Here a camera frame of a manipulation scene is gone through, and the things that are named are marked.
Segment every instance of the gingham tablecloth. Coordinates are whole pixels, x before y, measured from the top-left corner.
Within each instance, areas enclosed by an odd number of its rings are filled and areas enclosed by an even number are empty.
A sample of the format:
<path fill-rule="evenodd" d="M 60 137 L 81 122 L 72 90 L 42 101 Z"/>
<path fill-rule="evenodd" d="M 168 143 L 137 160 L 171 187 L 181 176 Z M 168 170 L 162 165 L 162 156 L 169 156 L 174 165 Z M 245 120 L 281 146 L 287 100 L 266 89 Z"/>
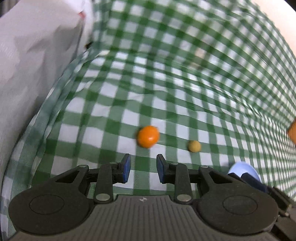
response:
<path fill-rule="evenodd" d="M 155 158 L 226 172 L 254 166 L 262 182 L 295 198 L 295 57 L 273 23 L 248 0 L 101 0 L 94 44 L 57 81 L 11 156 L 1 231 L 14 233 L 9 201 L 30 184 L 87 164 L 132 156 L 115 194 L 172 194 Z M 140 127 L 160 140 L 136 144 Z M 187 151 L 198 140 L 199 153 Z"/>

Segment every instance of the small yellow ball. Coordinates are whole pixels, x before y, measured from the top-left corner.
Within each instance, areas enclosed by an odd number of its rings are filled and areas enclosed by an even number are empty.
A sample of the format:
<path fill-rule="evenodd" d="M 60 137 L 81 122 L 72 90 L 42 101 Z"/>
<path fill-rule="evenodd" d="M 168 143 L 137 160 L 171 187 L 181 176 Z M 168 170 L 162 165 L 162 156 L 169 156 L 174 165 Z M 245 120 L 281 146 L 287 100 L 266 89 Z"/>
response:
<path fill-rule="evenodd" d="M 198 141 L 189 141 L 188 149 L 191 152 L 198 152 L 202 148 L 201 144 Z"/>

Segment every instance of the ball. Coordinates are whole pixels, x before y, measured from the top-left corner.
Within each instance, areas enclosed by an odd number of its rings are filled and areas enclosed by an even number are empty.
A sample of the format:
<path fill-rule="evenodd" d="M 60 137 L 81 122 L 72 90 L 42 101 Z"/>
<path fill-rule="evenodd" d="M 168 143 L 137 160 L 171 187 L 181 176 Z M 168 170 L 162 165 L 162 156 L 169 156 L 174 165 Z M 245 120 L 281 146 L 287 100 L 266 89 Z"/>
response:
<path fill-rule="evenodd" d="M 188 149 L 191 152 L 199 152 L 201 148 L 202 146 L 198 141 L 189 141 L 188 143 Z"/>
<path fill-rule="evenodd" d="M 159 131 L 154 126 L 146 126 L 138 133 L 137 141 L 141 147 L 150 148 L 159 140 Z"/>

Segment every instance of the orange object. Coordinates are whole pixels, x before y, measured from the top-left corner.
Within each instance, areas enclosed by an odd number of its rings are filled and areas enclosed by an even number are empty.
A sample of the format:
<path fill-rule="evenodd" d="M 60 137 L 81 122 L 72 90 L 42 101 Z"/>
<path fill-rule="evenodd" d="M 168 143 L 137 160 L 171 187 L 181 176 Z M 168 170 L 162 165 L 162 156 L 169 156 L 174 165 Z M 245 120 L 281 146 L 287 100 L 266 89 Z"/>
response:
<path fill-rule="evenodd" d="M 159 140 L 159 131 L 154 126 L 146 126 L 138 133 L 138 144 L 144 148 L 152 147 Z"/>
<path fill-rule="evenodd" d="M 288 136 L 290 137 L 290 139 L 296 145 L 296 119 L 291 124 L 290 128 L 288 129 Z"/>

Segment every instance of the orange ball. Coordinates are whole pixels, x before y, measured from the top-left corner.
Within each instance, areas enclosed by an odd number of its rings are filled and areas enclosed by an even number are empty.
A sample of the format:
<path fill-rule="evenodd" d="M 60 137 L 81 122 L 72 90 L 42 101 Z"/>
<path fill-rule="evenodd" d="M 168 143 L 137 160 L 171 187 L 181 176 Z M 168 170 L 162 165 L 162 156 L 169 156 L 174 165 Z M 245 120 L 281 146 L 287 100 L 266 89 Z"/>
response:
<path fill-rule="evenodd" d="M 146 126 L 138 133 L 138 144 L 144 148 L 152 147 L 159 140 L 158 129 L 154 126 Z"/>

